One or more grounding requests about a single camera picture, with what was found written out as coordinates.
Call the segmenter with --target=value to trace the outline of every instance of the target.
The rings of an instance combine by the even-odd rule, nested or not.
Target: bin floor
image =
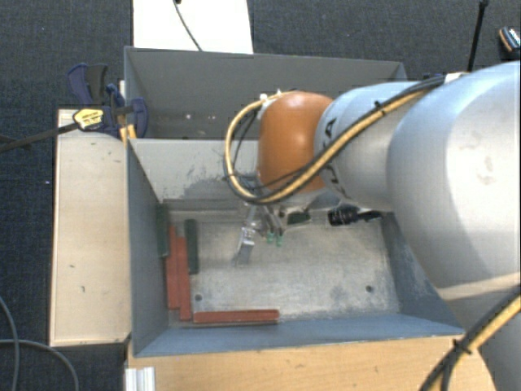
[[[282,320],[398,313],[380,222],[291,228],[281,247],[256,235],[250,263],[232,263],[240,222],[199,221],[194,311],[278,309]]]

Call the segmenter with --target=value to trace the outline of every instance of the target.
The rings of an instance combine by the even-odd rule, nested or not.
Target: dark floor
[[[466,67],[479,0],[248,0],[255,52],[401,61],[412,78]],[[491,0],[477,68],[501,62],[497,30],[519,27],[521,0]],[[123,77],[132,43],[131,0],[0,0],[0,134],[51,128],[73,103],[64,74],[79,62]],[[53,142],[0,154],[0,296],[20,337],[47,337],[53,211]],[[9,338],[0,315],[0,339]],[[122,388],[119,345],[64,349],[81,389]],[[10,389],[11,347],[0,349],[0,390]],[[50,355],[22,353],[19,389],[72,389]]]

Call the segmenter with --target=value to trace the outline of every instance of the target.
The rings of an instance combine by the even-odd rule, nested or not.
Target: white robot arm
[[[447,81],[421,91],[422,83],[412,82],[364,87],[334,101],[314,95],[310,111],[302,94],[282,103],[291,97],[283,95],[261,119],[263,193],[241,193],[233,169],[226,171],[234,190],[254,204],[308,204],[325,185],[345,204],[394,213],[437,292],[468,329],[519,284],[519,62]],[[393,98],[399,103],[386,103]],[[380,107],[383,114],[363,125]],[[270,133],[291,116],[278,133],[293,138]],[[313,165],[334,143],[342,146]],[[299,173],[287,175],[292,166]],[[295,190],[284,193],[292,183]],[[294,194],[302,187],[304,194]],[[519,315],[480,351],[497,389],[521,389]]]

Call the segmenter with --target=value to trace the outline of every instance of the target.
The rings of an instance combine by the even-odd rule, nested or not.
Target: gray bin
[[[258,237],[252,261],[231,258],[246,208],[222,180],[228,120],[260,92],[299,88],[336,97],[358,86],[405,79],[401,64],[281,55],[230,55],[126,48],[127,99],[151,114],[127,151],[134,354],[157,356],[268,349],[462,332],[405,244],[394,217],[330,227],[326,208],[289,230],[281,248]],[[239,168],[256,158],[243,145]],[[156,208],[169,221],[199,222],[195,310],[276,308],[271,326],[195,327],[167,309]]]

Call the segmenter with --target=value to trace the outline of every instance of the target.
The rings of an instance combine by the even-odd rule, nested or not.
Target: red block
[[[276,323],[278,321],[278,317],[278,310],[200,311],[194,313],[194,323]]]
[[[177,236],[176,228],[169,228],[170,256],[164,259],[166,271],[166,292],[169,301],[169,309],[177,310],[181,306],[179,299],[179,271],[177,263]]]
[[[188,275],[188,253],[186,238],[177,238],[177,271],[179,279],[179,319],[182,322],[192,320],[192,303],[190,295],[190,276]]]

